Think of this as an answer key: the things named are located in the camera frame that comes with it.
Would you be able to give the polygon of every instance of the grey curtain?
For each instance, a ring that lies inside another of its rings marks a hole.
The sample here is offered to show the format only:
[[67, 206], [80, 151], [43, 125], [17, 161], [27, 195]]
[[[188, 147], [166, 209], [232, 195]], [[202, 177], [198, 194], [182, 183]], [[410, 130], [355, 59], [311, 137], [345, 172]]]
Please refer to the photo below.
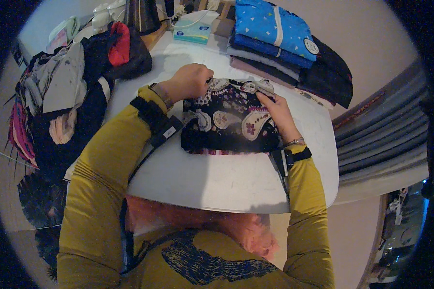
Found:
[[[422, 65], [413, 63], [383, 90], [379, 101], [335, 131], [340, 188], [404, 176], [405, 170], [414, 172], [427, 164], [428, 118], [419, 102], [429, 92]], [[427, 170], [421, 176], [424, 179]]]

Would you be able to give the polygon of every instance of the right hand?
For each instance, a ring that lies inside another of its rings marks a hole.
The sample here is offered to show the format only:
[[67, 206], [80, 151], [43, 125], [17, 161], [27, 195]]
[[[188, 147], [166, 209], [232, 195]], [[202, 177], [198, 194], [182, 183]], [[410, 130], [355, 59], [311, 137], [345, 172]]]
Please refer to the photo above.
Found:
[[173, 103], [184, 99], [196, 99], [206, 94], [209, 84], [206, 81], [214, 72], [204, 64], [187, 64], [169, 80], [158, 83], [165, 90]]
[[278, 126], [283, 143], [287, 144], [301, 138], [301, 133], [294, 124], [291, 111], [289, 110], [286, 99], [274, 94], [275, 102], [261, 92], [256, 92], [255, 95], [268, 109], [273, 121]]

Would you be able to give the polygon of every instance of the sweater sleeve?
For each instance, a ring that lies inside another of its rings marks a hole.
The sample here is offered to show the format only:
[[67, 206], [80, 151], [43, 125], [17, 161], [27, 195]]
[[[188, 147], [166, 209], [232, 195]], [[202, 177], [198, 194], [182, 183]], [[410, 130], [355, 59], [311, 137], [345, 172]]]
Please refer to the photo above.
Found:
[[[306, 146], [289, 147], [299, 153]], [[326, 201], [312, 158], [295, 162], [289, 173], [291, 219], [283, 271], [300, 288], [334, 288]]]
[[[138, 96], [164, 102], [147, 86]], [[128, 178], [151, 131], [128, 105], [93, 136], [81, 153], [68, 191], [57, 257], [60, 288], [119, 286], [122, 246], [119, 214]]]

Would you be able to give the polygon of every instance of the white table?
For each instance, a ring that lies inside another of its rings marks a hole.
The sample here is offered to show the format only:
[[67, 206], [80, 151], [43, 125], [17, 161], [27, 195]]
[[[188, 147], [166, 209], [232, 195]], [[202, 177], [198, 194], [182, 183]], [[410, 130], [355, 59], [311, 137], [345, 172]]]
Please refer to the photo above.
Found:
[[[110, 119], [136, 96], [139, 87], [171, 78], [188, 63], [202, 63], [215, 78], [255, 79], [257, 75], [229, 66], [227, 38], [211, 35], [207, 45], [173, 40], [166, 32], [152, 49], [153, 69], [140, 78], [116, 83], [106, 118]], [[320, 172], [326, 204], [338, 191], [336, 142], [328, 110], [291, 89], [273, 83], [288, 101], [296, 126], [304, 136]], [[169, 115], [179, 119], [182, 103]], [[129, 194], [191, 208], [226, 212], [286, 213], [289, 205], [277, 172], [264, 153], [251, 155], [191, 155], [176, 134], [153, 153], [129, 186]]]

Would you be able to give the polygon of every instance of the folded clothes stack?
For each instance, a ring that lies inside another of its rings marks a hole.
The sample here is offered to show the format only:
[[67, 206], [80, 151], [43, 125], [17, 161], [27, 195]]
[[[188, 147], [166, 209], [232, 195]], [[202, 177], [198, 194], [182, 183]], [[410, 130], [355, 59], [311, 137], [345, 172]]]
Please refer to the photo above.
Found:
[[238, 0], [227, 54], [231, 66], [294, 89], [333, 109], [348, 107], [352, 75], [347, 64], [311, 35], [306, 22], [272, 3]]

